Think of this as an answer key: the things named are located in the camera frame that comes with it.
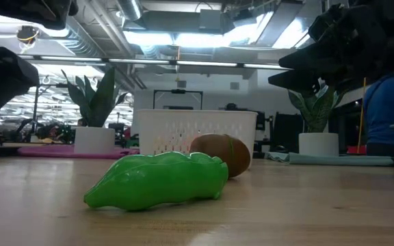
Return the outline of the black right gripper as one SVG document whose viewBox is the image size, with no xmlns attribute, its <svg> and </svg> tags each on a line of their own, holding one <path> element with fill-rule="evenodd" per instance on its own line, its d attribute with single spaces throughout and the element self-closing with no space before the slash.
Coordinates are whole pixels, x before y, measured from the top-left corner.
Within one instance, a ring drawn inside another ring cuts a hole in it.
<svg viewBox="0 0 394 246">
<path fill-rule="evenodd" d="M 345 20 L 335 25 L 336 37 L 325 37 L 278 60 L 280 74 L 268 77 L 271 85 L 295 92 L 318 92 L 319 79 L 332 80 L 341 70 L 346 79 L 379 77 L 394 72 L 394 21 Z"/>
</svg>

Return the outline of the brown toy kiwi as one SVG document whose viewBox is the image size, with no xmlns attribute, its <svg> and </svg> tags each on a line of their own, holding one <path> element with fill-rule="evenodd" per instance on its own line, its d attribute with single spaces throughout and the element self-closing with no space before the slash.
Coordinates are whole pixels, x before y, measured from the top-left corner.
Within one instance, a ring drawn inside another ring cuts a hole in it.
<svg viewBox="0 0 394 246">
<path fill-rule="evenodd" d="M 189 151 L 201 152 L 222 159 L 228 166 L 229 178 L 245 172 L 252 160 L 247 146 L 240 139 L 230 135 L 201 135 L 191 142 Z"/>
</svg>

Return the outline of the green snake plant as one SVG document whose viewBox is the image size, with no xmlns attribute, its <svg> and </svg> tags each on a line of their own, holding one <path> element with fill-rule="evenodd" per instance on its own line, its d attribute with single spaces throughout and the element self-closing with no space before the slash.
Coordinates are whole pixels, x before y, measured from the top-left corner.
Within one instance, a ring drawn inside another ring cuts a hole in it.
<svg viewBox="0 0 394 246">
<path fill-rule="evenodd" d="M 325 85 L 312 96 L 304 96 L 288 90 L 291 104 L 300 112 L 306 133 L 322 133 L 328 123 L 331 111 L 341 102 L 349 89 L 337 90 Z"/>
<path fill-rule="evenodd" d="M 79 106 L 82 118 L 89 127 L 103 127 L 113 109 L 124 102 L 127 92 L 119 95 L 119 89 L 115 86 L 116 69 L 110 68 L 98 83 L 96 90 L 92 88 L 89 78 L 75 77 L 75 81 L 84 86 L 80 89 L 70 82 L 66 73 L 62 70 L 66 79 L 68 93 L 71 100 Z"/>
</svg>

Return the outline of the black ceiling dome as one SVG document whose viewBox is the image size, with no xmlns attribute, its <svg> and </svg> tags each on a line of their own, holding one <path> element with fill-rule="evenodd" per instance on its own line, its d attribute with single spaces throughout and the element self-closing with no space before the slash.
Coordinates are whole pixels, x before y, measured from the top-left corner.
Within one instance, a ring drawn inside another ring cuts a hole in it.
<svg viewBox="0 0 394 246">
<path fill-rule="evenodd" d="M 40 33 L 39 28 L 23 25 L 16 33 L 16 38 L 23 44 L 33 44 Z"/>
</svg>

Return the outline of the black chair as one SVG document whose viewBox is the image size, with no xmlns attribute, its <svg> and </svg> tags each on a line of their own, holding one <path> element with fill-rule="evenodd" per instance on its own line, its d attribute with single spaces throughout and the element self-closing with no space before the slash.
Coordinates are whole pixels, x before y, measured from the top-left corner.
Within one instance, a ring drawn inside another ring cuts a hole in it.
<svg viewBox="0 0 394 246">
<path fill-rule="evenodd" d="M 273 143 L 277 152 L 299 151 L 299 134 L 304 131 L 304 121 L 299 114 L 276 113 Z"/>
</svg>

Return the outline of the white round plant pot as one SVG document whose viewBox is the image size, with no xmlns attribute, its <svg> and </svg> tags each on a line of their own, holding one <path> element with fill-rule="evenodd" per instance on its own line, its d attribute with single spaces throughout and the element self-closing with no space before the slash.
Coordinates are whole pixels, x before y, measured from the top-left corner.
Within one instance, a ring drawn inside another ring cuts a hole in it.
<svg viewBox="0 0 394 246">
<path fill-rule="evenodd" d="M 301 133 L 299 153 L 310 156 L 339 156 L 339 136 L 336 133 Z"/>
<path fill-rule="evenodd" d="M 110 154 L 114 151 L 115 130 L 103 127 L 77 127 L 74 149 L 76 154 Z"/>
</svg>

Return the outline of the purple cloth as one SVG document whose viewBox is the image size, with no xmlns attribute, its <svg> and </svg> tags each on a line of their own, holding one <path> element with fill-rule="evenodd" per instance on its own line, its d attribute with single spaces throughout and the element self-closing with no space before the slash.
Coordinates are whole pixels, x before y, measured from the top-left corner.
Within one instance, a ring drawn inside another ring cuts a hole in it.
<svg viewBox="0 0 394 246">
<path fill-rule="evenodd" d="M 19 156 L 72 159 L 120 159 L 140 153 L 138 148 L 114 148 L 112 152 L 106 154 L 79 154 L 75 153 L 75 147 L 72 145 L 26 146 L 19 148 L 17 152 Z"/>
</svg>

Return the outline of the person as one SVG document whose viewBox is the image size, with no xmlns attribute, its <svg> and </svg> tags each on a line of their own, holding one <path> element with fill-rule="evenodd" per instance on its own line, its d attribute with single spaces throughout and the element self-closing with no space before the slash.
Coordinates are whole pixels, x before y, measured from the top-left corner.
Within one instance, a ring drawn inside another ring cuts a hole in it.
<svg viewBox="0 0 394 246">
<path fill-rule="evenodd" d="M 374 82 L 363 98 L 369 156 L 394 156 L 394 73 Z"/>
</svg>

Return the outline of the teal cloth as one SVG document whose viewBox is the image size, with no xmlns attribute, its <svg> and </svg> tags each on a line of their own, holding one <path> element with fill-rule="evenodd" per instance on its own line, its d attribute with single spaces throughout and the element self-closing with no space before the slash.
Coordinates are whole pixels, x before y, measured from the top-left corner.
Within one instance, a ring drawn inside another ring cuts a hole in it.
<svg viewBox="0 0 394 246">
<path fill-rule="evenodd" d="M 293 152 L 266 152 L 264 158 L 290 165 L 388 167 L 394 164 L 388 156 L 309 156 Z"/>
</svg>

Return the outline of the red object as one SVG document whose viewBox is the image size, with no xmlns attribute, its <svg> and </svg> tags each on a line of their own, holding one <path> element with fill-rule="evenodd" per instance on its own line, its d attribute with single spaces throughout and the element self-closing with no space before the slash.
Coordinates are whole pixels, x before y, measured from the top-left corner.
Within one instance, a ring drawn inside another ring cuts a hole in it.
<svg viewBox="0 0 394 246">
<path fill-rule="evenodd" d="M 348 146 L 347 154 L 361 154 L 366 155 L 366 145 L 361 146 Z"/>
</svg>

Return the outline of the long ceiling tube light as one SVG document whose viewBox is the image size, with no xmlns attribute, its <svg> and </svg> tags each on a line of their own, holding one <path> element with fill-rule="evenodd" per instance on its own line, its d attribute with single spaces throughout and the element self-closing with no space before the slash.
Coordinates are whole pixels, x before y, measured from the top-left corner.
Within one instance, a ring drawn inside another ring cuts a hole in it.
<svg viewBox="0 0 394 246">
<path fill-rule="evenodd" d="M 45 55 L 19 55 L 26 60 L 50 61 L 50 62 L 88 62 L 93 64 L 144 64 L 144 65 L 171 65 L 171 66 L 207 66 L 222 68 L 247 68 L 263 70 L 289 70 L 278 64 L 247 64 L 238 62 L 218 61 L 186 61 L 186 60 L 164 60 L 164 59 L 135 59 L 135 58 L 100 58 L 100 57 L 65 57 Z"/>
</svg>

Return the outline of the green object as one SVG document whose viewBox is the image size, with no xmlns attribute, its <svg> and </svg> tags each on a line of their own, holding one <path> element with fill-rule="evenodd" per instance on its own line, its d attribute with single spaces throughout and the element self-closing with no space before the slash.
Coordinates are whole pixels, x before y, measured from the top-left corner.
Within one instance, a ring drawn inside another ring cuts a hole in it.
<svg viewBox="0 0 394 246">
<path fill-rule="evenodd" d="M 139 135 L 135 134 L 128 139 L 125 139 L 124 146 L 126 148 L 139 147 Z"/>
</svg>

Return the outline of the white perforated plastic basket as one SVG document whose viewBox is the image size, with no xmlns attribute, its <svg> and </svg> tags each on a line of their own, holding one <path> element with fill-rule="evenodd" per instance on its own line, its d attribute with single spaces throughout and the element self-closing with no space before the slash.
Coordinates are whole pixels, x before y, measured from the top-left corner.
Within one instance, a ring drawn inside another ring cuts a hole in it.
<svg viewBox="0 0 394 246">
<path fill-rule="evenodd" d="M 191 142 L 206 134 L 240 139 L 252 157 L 257 113 L 252 111 L 142 109 L 137 112 L 140 153 L 189 154 Z"/>
</svg>

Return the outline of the green toy pea pod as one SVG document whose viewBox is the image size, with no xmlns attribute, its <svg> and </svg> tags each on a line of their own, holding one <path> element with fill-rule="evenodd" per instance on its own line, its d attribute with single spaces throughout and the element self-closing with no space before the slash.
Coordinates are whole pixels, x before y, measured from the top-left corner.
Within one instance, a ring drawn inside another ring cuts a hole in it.
<svg viewBox="0 0 394 246">
<path fill-rule="evenodd" d="M 90 208 L 145 210 L 159 204 L 218 199 L 228 166 L 204 153 L 129 155 L 113 163 L 83 196 Z"/>
</svg>

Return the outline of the black gantry frame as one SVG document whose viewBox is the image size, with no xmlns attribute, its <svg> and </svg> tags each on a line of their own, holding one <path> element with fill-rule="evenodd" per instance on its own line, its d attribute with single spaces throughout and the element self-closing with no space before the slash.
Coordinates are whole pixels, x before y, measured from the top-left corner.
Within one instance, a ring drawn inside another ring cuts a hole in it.
<svg viewBox="0 0 394 246">
<path fill-rule="evenodd" d="M 153 109 L 155 109 L 155 107 L 156 107 L 155 106 L 156 102 L 161 98 L 161 96 L 159 96 L 159 98 L 156 97 L 156 94 L 158 92 L 162 92 L 162 93 L 169 92 L 171 94 L 186 94 L 186 93 L 188 93 L 188 94 L 199 94 L 200 98 L 197 99 L 197 101 L 200 103 L 200 110 L 202 110 L 202 108 L 203 108 L 203 94 L 204 94 L 203 91 L 189 91 L 189 90 L 183 90 L 183 89 L 173 89 L 173 90 L 154 90 L 153 91 L 153 105 L 152 105 Z"/>
</svg>

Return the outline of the silver round air duct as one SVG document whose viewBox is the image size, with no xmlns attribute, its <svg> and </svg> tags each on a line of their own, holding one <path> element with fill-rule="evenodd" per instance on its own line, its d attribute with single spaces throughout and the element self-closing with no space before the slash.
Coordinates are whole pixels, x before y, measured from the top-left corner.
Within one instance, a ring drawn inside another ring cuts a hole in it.
<svg viewBox="0 0 394 246">
<path fill-rule="evenodd" d="M 143 8 L 140 0 L 117 0 L 117 3 L 126 20 L 136 21 L 142 17 Z"/>
</svg>

